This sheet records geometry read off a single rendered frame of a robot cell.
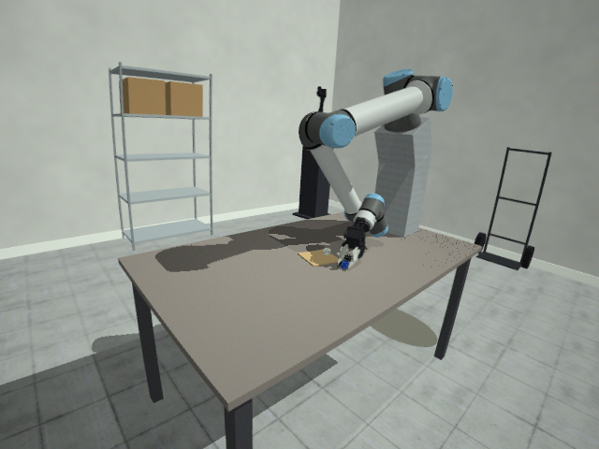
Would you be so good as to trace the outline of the tan mat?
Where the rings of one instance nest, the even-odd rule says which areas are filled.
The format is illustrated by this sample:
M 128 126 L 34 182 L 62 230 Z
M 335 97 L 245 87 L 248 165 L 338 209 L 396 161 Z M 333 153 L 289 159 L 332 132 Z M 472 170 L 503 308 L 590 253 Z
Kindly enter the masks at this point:
M 300 255 L 302 258 L 304 258 L 307 262 L 309 262 L 314 267 L 322 266 L 322 265 L 326 265 L 326 264 L 337 263 L 338 259 L 339 259 L 336 256 L 334 256 L 333 254 L 324 255 L 323 250 L 298 253 L 298 255 Z

